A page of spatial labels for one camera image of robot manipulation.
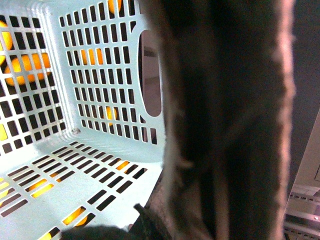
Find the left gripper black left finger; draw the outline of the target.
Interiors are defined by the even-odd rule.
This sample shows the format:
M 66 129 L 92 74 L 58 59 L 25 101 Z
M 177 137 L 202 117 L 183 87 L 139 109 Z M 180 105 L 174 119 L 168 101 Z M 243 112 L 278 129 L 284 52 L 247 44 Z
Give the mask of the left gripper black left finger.
M 130 234 L 114 226 L 75 227 L 61 233 L 62 240 L 129 240 Z

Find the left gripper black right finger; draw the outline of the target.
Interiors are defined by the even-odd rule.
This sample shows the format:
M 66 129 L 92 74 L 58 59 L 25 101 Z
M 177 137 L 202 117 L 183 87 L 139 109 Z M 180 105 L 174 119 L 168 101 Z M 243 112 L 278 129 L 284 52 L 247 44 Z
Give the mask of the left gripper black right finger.
M 163 208 L 175 240 L 281 240 L 292 0 L 142 0 L 162 67 Z

